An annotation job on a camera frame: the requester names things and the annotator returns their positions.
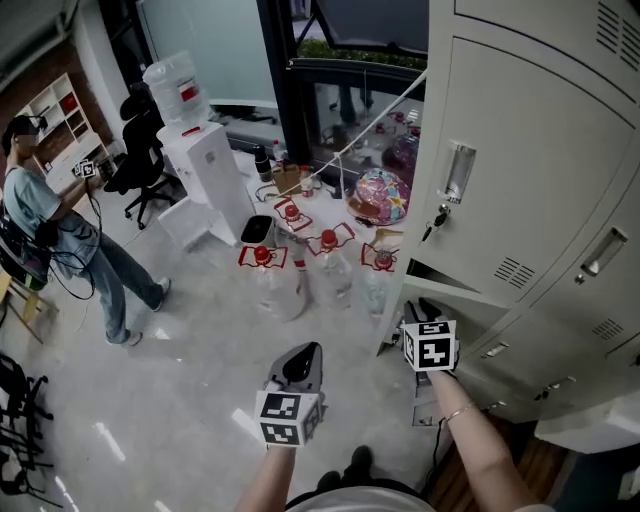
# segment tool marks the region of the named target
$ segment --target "t-shirt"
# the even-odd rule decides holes
[[[44,176],[23,167],[14,167],[7,174],[3,192],[9,217],[32,238],[36,228],[49,220],[62,202]],[[62,253],[52,258],[64,274],[79,274],[93,258],[98,244],[96,228],[72,211],[58,221],[58,243],[50,249]]]
[[[424,501],[382,487],[344,487],[309,498],[289,512],[435,512]],[[546,505],[532,505],[514,512],[553,512]]]

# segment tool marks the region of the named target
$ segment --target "sneaker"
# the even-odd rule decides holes
[[[328,473],[325,473],[318,482],[316,491],[333,491],[338,487],[340,487],[340,473],[338,473],[337,471],[329,471]]]
[[[111,343],[110,341],[107,341],[107,343],[109,345],[116,345],[119,347],[135,347],[138,343],[140,343],[140,340],[142,339],[142,333],[139,331],[127,331],[129,333],[129,335],[127,336],[127,339],[124,340],[122,343]]]
[[[373,453],[371,453],[371,448],[365,445],[358,446],[351,456],[351,466],[369,474],[371,466],[373,466]]]
[[[151,310],[154,313],[156,311],[160,311],[160,309],[162,308],[164,299],[167,298],[167,293],[169,293],[169,290],[171,289],[171,279],[169,279],[168,277],[163,277],[162,279],[160,279],[160,281],[158,281],[158,284],[162,286],[162,300],[160,301],[160,304],[158,304],[158,307]]]

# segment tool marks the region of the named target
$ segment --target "brick wall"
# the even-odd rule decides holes
[[[105,145],[110,144],[113,141],[111,130],[89,88],[76,49],[68,39],[40,57],[0,93],[0,133],[4,131],[11,118],[64,73],[69,74],[80,105],[93,130]],[[39,149],[39,155],[57,154],[60,147],[64,148],[68,145],[70,135],[67,133],[68,130],[60,129],[56,132],[59,133],[52,133],[47,137],[46,147]],[[6,165],[4,153],[0,151],[0,187],[4,184]],[[37,168],[33,162],[29,162],[28,167]]]

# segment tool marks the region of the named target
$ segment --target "locker key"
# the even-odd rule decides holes
[[[441,204],[438,207],[438,211],[440,212],[438,214],[438,216],[433,220],[433,226],[431,225],[430,222],[427,223],[427,230],[424,232],[424,235],[422,235],[422,241],[424,242],[427,238],[429,238],[429,235],[431,234],[431,232],[433,231],[433,228],[436,228],[436,231],[439,230],[440,226],[442,226],[444,224],[444,222],[447,220],[447,217],[449,216],[449,213],[451,213],[451,210],[449,209],[449,207],[446,204]]]

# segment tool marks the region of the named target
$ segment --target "person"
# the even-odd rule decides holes
[[[7,125],[2,148],[7,157],[3,187],[6,212],[29,237],[36,229],[53,223],[57,242],[50,247],[58,269],[70,278],[78,275],[95,284],[104,312],[106,341],[112,345],[134,346],[142,333],[126,328],[126,286],[149,308],[158,311],[171,286],[168,278],[155,283],[149,273],[127,251],[98,230],[73,207],[87,191],[102,183],[99,175],[77,179],[59,193],[47,185],[42,174],[24,168],[35,153],[38,130],[30,118],[19,115]]]
[[[456,378],[442,371],[429,372],[429,378],[480,510],[552,512],[527,488],[504,440]],[[433,512],[410,487],[372,478],[373,457],[364,446],[356,449],[344,476],[329,472],[315,491],[287,504],[295,457],[295,448],[271,446],[236,512]]]

